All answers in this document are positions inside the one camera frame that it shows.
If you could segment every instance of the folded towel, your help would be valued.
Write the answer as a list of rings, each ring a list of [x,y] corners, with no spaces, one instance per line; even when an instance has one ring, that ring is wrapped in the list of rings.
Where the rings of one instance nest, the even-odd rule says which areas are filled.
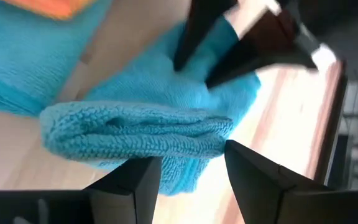
[[[71,19],[94,0],[3,0],[53,19]]]
[[[251,73],[207,89],[208,72],[238,41],[223,18],[186,67],[175,72],[172,59],[182,31],[183,24],[174,27],[85,101],[43,111],[45,146],[64,158],[109,170],[126,159],[163,156],[159,192],[192,192],[209,160],[223,153],[260,82]]]
[[[0,1],[0,110],[38,115],[62,89],[111,0],[57,22]]]

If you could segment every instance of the orange cloth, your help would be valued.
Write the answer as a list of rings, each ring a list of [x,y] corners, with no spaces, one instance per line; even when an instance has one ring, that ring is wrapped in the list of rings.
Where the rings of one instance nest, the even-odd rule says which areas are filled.
[[[9,4],[51,17],[52,19],[71,19],[94,0],[3,0]]]

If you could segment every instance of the blue cloth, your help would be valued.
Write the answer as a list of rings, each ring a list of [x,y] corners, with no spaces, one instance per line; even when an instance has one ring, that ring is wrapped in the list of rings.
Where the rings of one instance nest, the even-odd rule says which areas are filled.
[[[207,89],[212,66],[237,35],[223,18],[180,72],[172,58],[183,24],[156,41],[85,101],[40,115],[45,146],[67,159],[113,170],[130,158],[163,156],[160,193],[192,192],[211,158],[254,102],[260,82],[250,73]]]
[[[0,110],[36,116],[50,105],[110,3],[97,0],[64,22],[0,1]]]

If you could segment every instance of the wooden table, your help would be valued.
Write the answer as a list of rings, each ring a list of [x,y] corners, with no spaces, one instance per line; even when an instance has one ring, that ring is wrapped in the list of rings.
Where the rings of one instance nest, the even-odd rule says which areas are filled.
[[[81,98],[92,86],[121,69],[161,32],[185,18],[188,3],[188,0],[115,0],[59,100]],[[227,14],[239,35],[266,10],[265,2],[257,0],[242,1],[241,6],[237,12]],[[303,121],[305,116],[315,119],[314,123],[304,125],[309,131],[305,144],[288,147],[288,141],[284,140],[291,138],[282,137],[280,128],[283,123],[279,121],[293,115],[278,116],[286,113],[283,105],[291,99],[290,95],[299,94],[298,90],[307,86],[300,83],[310,81],[297,79],[302,77],[301,73],[305,71],[277,67],[259,71],[265,93],[232,138],[308,177],[317,170],[316,178],[323,179],[328,158],[325,155],[329,154],[332,139],[323,136],[332,136],[329,133],[333,132],[337,121],[331,111],[336,111],[340,105],[343,81],[338,72],[328,73],[320,79],[310,78],[316,88],[326,87],[320,90],[306,88],[303,95],[318,96],[309,99],[308,104],[292,103],[294,110],[291,111],[302,106],[310,111],[297,116],[297,121]],[[296,128],[301,126],[292,127],[294,133],[298,133]],[[0,189],[82,189],[103,175],[105,173],[83,164],[49,154],[40,144],[37,120],[0,113]],[[211,162],[194,194],[160,196],[154,223],[243,222],[236,206],[221,157]]]

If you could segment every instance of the wooden surface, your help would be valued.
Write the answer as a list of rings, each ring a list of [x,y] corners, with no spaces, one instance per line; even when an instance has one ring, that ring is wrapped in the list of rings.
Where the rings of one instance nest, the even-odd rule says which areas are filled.
[[[115,0],[58,101],[81,98],[92,86],[121,69],[161,32],[185,18],[188,3],[188,0]],[[226,15],[239,35],[266,9],[265,3],[258,0],[243,1],[241,6],[242,9],[235,9]],[[279,71],[274,68],[260,72],[264,83],[263,94],[233,134],[233,139],[250,145],[256,141],[254,138],[258,128],[259,132],[271,133],[267,126],[260,124]],[[313,102],[309,108],[318,111],[318,104]],[[310,128],[313,135],[313,124],[305,128]],[[263,139],[267,139],[266,136],[258,138],[259,146],[254,143],[255,149],[269,155],[266,150],[262,152],[269,146]],[[305,161],[308,161],[311,152],[308,145],[289,151],[275,150],[274,153],[270,152],[273,159],[279,158],[279,154],[285,155],[284,159],[278,160],[286,166],[301,173],[307,169],[308,163]],[[291,158],[294,152],[302,159]],[[37,120],[0,113],[0,189],[82,189],[103,175],[103,172],[83,164],[49,154],[40,145]],[[154,223],[169,224],[238,222],[243,221],[233,201],[222,157],[208,166],[194,194],[170,198],[159,196],[154,218]]]
[[[330,159],[336,144],[339,122],[342,114],[347,78],[343,74],[341,62],[332,65],[327,75],[323,102],[316,124],[311,148],[316,149],[310,154],[306,176],[315,181],[325,183],[326,174],[330,169]]]

